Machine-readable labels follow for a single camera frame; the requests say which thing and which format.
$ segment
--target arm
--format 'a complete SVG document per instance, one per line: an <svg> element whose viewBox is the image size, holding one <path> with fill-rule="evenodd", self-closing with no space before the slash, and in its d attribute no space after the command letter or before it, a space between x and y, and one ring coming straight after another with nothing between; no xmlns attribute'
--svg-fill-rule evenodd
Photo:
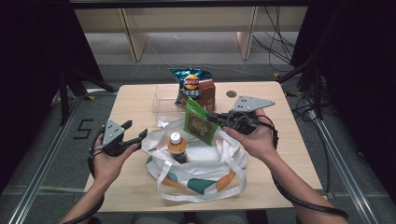
<svg viewBox="0 0 396 224"><path fill-rule="evenodd" d="M263 117L264 112L256 111L259 120L270 124ZM245 150L253 157L261 160L269 168L277 182L293 197L317 205L334 207L319 193L306 184L294 171L282 160L273 144L271 130L265 126L259 126L249 135L241 134L234 129L223 128L224 132L238 140ZM343 217L322 213L293 204L298 217L304 224L308 223L347 223Z"/></svg>
<svg viewBox="0 0 396 224"><path fill-rule="evenodd" d="M103 135L101 134L95 145L100 146L102 139ZM122 165L136 149L137 145L132 145L118 157L110 157L106 153L102 153L102 150L96 150L93 159L95 173L93 184L60 223L73 220L91 211L100 202L110 185L119 177ZM87 218L82 223L88 223L89 220Z"/></svg>

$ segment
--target can lid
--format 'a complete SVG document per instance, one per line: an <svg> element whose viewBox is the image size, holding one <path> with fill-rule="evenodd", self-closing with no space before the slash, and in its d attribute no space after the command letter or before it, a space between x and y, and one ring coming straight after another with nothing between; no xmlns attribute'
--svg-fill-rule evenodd
<svg viewBox="0 0 396 224"><path fill-rule="evenodd" d="M171 143L172 143L173 145L177 145L177 144L180 144L180 142L181 142L181 135L180 135L180 133L172 133L172 134L171 134Z"/></svg>

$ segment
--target wooden table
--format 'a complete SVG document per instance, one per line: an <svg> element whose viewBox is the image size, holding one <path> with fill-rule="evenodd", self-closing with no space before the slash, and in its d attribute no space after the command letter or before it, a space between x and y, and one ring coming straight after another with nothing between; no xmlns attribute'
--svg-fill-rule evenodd
<svg viewBox="0 0 396 224"><path fill-rule="evenodd" d="M235 103L227 91L237 95L274 100L276 105L265 108L265 113L278 129L277 150L289 166L314 189L322 189L318 175L308 155L303 138L291 114L285 95L277 82L223 82L216 84L217 112L228 112ZM113 106L110 118L118 124L128 119L133 126L125 132L124 139L135 138L140 132L157 130L158 114L152 112L154 95L158 87L173 92L177 97L177 84L150 84L122 86ZM164 212L240 210L291 207L276 189L267 167L247 155L247 186L232 198L209 203L170 202L157 191L156 181L146 168L148 154L139 150L125 162L120 177L106 193L100 212ZM86 189L92 184L90 177Z"/></svg>

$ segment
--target bag handle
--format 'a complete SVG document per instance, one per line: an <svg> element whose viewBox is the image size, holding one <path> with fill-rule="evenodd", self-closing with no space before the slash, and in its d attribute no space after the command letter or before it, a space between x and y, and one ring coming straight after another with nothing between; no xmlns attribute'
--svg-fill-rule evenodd
<svg viewBox="0 0 396 224"><path fill-rule="evenodd" d="M218 199L224 199L224 198L229 198L234 195L237 195L244 191L245 186L247 184L247 177L242 170L242 168L236 163L236 161L233 158L230 158L226 160L228 165L230 165L231 169L235 172L235 174L241 179L242 183L236 187L233 187L231 189L226 189L222 190L220 192L216 193L208 193L208 194L203 194L203 195L171 195L164 193L161 191L161 183L163 180L167 177L171 167L172 163L170 161L165 161L163 165L163 170L160 174L160 176L157 179L157 189L160 195L165 198L166 200L170 201L175 201L175 202L181 202L181 201L189 201L193 203L204 203L204 202L210 202L210 201L215 201Z"/></svg>

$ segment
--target hand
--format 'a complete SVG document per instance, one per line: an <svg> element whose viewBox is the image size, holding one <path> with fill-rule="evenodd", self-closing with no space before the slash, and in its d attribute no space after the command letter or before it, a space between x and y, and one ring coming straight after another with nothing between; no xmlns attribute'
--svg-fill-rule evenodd
<svg viewBox="0 0 396 224"><path fill-rule="evenodd" d="M265 113L262 109L256 110L256 115L259 121L271 124L270 120L265 117ZM248 135L239 133L238 131L224 127L223 131L230 135L232 138L239 141L245 150L253 157L266 162L269 157L273 154L277 154L274 148L272 131L270 128L259 125L253 133Z"/></svg>
<svg viewBox="0 0 396 224"><path fill-rule="evenodd" d="M103 134L100 134L96 139L96 147L102 145L103 136ZM118 157L111 157L101 149L95 150L93 159L95 181L100 181L110 186L119 177L122 165L126 159L128 159L136 149L137 144L133 144Z"/></svg>

